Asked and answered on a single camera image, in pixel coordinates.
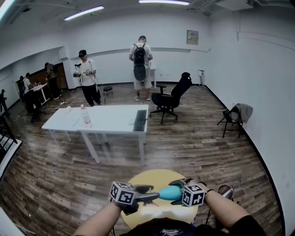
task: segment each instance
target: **white t-shirt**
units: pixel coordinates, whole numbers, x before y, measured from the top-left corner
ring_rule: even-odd
[[[143,42],[137,42],[137,43],[136,43],[136,45],[137,45],[138,47],[142,47],[143,44],[144,44]],[[130,49],[130,54],[132,54],[132,55],[134,56],[134,52],[135,52],[135,50],[136,50],[136,47],[132,44],[131,49]],[[146,55],[145,55],[145,57],[144,57],[145,66],[146,66],[146,68],[149,68],[149,60],[148,60],[148,56],[149,56],[150,54],[152,54],[152,50],[151,50],[151,47],[150,47],[148,44],[144,45],[144,50],[146,51]]]
[[[26,94],[27,92],[29,92],[29,85],[31,84],[31,82],[29,81],[28,78],[25,78],[24,79],[24,87],[25,87],[25,90],[24,90],[24,94]]]
[[[86,71],[95,71],[96,65],[93,60],[88,59],[85,63],[81,61],[81,66],[79,68],[79,73],[81,74],[81,84],[82,86],[91,86],[96,84],[94,75],[86,75]]]

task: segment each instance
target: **round stool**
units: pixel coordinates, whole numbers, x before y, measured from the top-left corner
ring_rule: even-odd
[[[169,170],[150,170],[142,172],[131,180],[128,183],[132,185],[135,184],[149,184],[153,185],[154,189],[152,192],[158,192],[163,188],[168,187],[169,183],[173,180],[185,178],[183,175],[178,174],[174,171]],[[124,212],[121,212],[121,216],[125,223],[130,228],[135,228],[137,225],[145,223],[153,218],[170,218],[175,220],[184,221],[190,224],[197,212],[198,207],[184,207],[181,205],[171,205],[172,201],[166,201],[162,199],[156,199],[153,201],[158,206],[147,205],[143,206],[142,202],[139,202],[138,212],[126,216]]]
[[[103,88],[103,94],[105,94],[106,92],[106,95],[108,96],[108,92],[112,92],[112,86],[106,86]]]

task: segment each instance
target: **black office chair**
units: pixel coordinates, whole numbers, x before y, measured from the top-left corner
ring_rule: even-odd
[[[40,114],[45,113],[40,111],[41,109],[41,102],[33,90],[30,90],[25,94],[25,102],[26,102],[26,109],[27,112],[32,114],[31,123],[33,123],[34,119],[38,119],[40,121]]]
[[[157,111],[151,112],[149,116],[151,117],[153,113],[162,112],[161,124],[164,122],[164,115],[168,113],[172,116],[175,116],[178,120],[178,116],[174,114],[174,108],[179,106],[181,96],[189,89],[192,85],[192,80],[188,72],[184,72],[181,76],[180,81],[177,83],[175,88],[172,90],[171,95],[164,94],[163,88],[166,88],[165,85],[157,85],[161,89],[160,94],[152,94],[152,101],[157,105]]]
[[[230,114],[233,113],[233,112],[238,114],[238,118],[237,118],[237,120],[235,122],[232,121],[232,118],[230,116]],[[223,113],[224,117],[217,124],[217,125],[219,125],[220,123],[225,123],[225,127],[224,127],[222,137],[224,138],[225,131],[238,131],[239,132],[238,138],[239,138],[240,135],[241,135],[242,126],[243,126],[243,122],[242,122],[242,118],[241,118],[241,114],[239,112],[239,109],[236,106],[234,106],[230,111],[226,110],[226,111],[223,111],[222,113]],[[234,124],[241,124],[241,126],[239,126],[239,130],[227,130],[226,126],[227,126],[228,123],[232,124],[231,126],[233,126]]]

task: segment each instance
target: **black cap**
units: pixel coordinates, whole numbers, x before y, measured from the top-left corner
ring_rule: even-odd
[[[147,40],[147,38],[144,35],[140,36],[139,39],[145,39],[145,41]]]
[[[79,52],[79,57],[83,57],[83,56],[85,56],[86,54],[87,54],[86,50],[81,50],[81,51]]]

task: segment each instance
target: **water bottle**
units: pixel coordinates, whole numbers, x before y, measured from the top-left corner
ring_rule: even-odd
[[[82,118],[83,118],[84,123],[86,124],[87,128],[90,128],[91,127],[91,120],[90,120],[90,116],[89,116],[86,108],[87,108],[86,106],[81,105]]]

